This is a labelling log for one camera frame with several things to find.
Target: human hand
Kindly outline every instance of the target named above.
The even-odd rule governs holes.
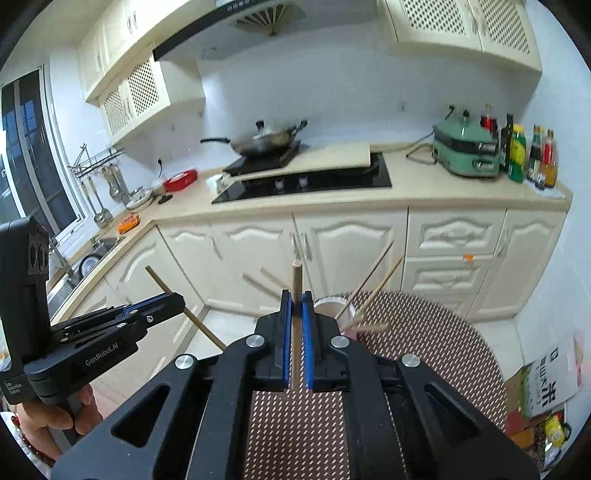
[[[74,420],[68,412],[57,405],[47,405],[40,400],[17,405],[17,416],[24,436],[37,450],[54,460],[61,456],[61,450],[47,427],[54,430],[69,430],[75,426],[80,435],[86,435],[103,420],[90,385],[83,387],[77,395],[82,402],[82,408]]]

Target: kitchen sink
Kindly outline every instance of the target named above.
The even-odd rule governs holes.
[[[49,318],[53,318],[61,306],[66,302],[72,293],[74,293],[76,287],[82,282],[83,274],[80,266],[82,263],[89,258],[94,256],[98,260],[98,265],[106,255],[115,248],[119,240],[115,237],[106,237],[97,240],[92,247],[86,250],[80,258],[72,264],[72,274],[65,274],[61,279],[53,286],[53,288],[47,292],[47,306],[49,308]],[[90,268],[85,268],[84,273],[88,275]]]

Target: lattice cabinet door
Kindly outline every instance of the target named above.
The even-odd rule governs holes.
[[[133,128],[131,111],[121,82],[113,83],[105,90],[99,97],[99,106],[113,142]]]
[[[468,0],[382,0],[399,42],[439,44],[482,51]]]
[[[133,67],[124,87],[134,120],[139,124],[170,105],[160,64],[152,55]]]
[[[469,0],[484,52],[541,71],[534,32],[521,0]]]

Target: drawer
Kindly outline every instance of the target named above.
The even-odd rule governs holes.
[[[420,297],[434,301],[447,309],[450,309],[456,315],[466,318],[470,308],[476,300],[476,293],[460,294],[460,295],[419,295]]]
[[[407,255],[486,255],[495,252],[505,209],[410,210]]]
[[[476,294],[491,266],[492,255],[463,257],[407,258],[402,291],[422,297]]]

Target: woven placemat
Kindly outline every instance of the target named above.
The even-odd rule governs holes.
[[[356,309],[369,295],[358,295]],[[381,292],[368,309],[365,323],[380,322],[390,322],[391,329],[359,337],[370,351],[391,359],[418,355],[503,428],[506,394],[501,371],[470,324],[439,304],[395,292]],[[302,382],[297,391],[285,394],[255,393],[244,478],[348,480],[340,393],[312,394]]]

